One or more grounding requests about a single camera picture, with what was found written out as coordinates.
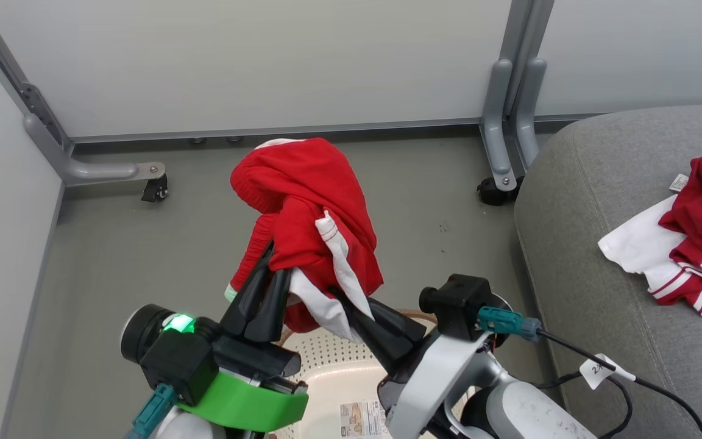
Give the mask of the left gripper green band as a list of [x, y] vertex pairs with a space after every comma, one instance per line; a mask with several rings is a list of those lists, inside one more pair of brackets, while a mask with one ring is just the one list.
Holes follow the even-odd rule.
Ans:
[[291, 380], [301, 370], [300, 353], [270, 343], [281, 337], [292, 274], [271, 271], [274, 250], [270, 241], [220, 320], [237, 337], [223, 335], [212, 345], [218, 375], [196, 405], [177, 404], [221, 427], [275, 432], [302, 420], [307, 408], [308, 386]]

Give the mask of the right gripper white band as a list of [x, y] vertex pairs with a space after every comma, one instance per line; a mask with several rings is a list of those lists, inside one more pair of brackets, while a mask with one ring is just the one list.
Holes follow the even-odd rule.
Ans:
[[461, 341], [433, 330], [417, 349], [427, 333], [423, 323], [366, 297], [372, 314], [368, 316], [339, 287], [333, 286], [331, 293], [343, 306], [351, 329], [388, 374], [377, 393], [390, 436], [494, 437], [482, 427], [463, 424], [452, 411], [472, 387], [491, 387], [498, 380], [498, 362], [488, 348], [494, 334]]

